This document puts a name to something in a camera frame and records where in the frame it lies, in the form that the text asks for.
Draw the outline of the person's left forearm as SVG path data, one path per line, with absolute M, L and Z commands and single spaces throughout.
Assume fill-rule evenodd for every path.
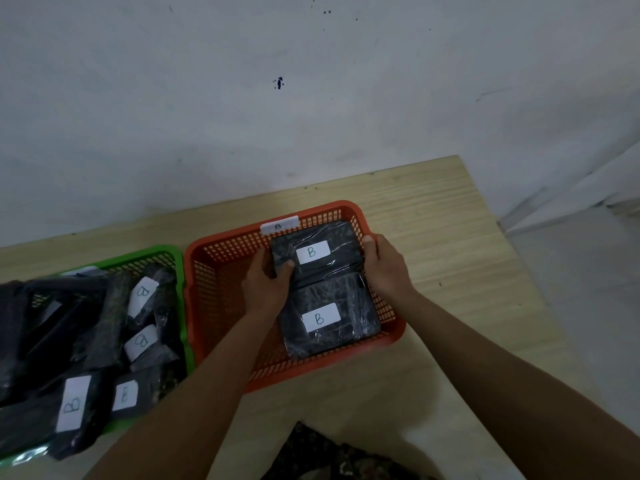
M 277 314 L 263 309 L 242 317 L 83 480 L 206 480 Z

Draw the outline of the black packet white label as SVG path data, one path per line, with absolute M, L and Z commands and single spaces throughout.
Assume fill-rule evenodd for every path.
M 290 359 L 302 360 L 379 334 L 376 306 L 361 273 L 289 293 L 278 316 Z
M 353 227 L 343 219 L 277 236 L 270 249 L 277 274 L 286 261 L 294 262 L 290 290 L 357 273 L 364 266 Z

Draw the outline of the orange plastic basket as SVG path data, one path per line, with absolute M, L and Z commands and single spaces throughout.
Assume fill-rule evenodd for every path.
M 263 235 L 260 226 L 269 221 L 297 215 L 300 227 L 286 232 Z M 358 241 L 370 229 L 357 204 L 339 200 L 291 214 L 254 222 L 245 226 L 223 225 L 223 231 L 191 243 L 184 254 L 186 290 L 186 326 L 195 364 L 201 364 L 228 331 L 244 315 L 241 282 L 256 250 L 266 248 L 273 236 L 291 233 L 334 220 L 348 221 Z M 288 357 L 279 325 L 274 325 L 265 339 L 246 393 L 345 361 L 365 351 L 379 349 L 398 341 L 406 322 L 375 293 L 372 299 L 381 320 L 381 331 L 372 338 L 320 353 L 302 360 Z

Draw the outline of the person's right forearm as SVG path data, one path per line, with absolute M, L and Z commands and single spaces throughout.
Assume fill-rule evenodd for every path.
M 640 480 L 640 436 L 410 287 L 388 297 L 526 480 Z

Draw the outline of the person's left hand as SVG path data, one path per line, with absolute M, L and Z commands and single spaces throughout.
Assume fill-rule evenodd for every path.
M 275 320 L 283 309 L 291 280 L 277 280 L 270 277 L 265 270 L 266 250 L 260 248 L 254 254 L 242 282 L 244 311 L 247 316 L 256 316 Z

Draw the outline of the person's dark patterned clothing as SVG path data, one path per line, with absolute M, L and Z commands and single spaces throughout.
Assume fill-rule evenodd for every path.
M 260 480 L 439 480 L 297 422 Z

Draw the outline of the white tag on orange basket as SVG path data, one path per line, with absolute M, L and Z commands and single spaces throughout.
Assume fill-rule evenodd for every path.
M 294 215 L 261 224 L 260 233 L 263 235 L 271 235 L 293 230 L 298 227 L 300 227 L 300 218 Z

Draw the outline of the person's right hand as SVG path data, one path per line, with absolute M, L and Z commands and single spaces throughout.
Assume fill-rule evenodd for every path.
M 404 256 L 382 234 L 374 234 L 379 260 L 365 265 L 364 271 L 372 290 L 393 307 L 402 307 L 417 291 L 415 290 Z

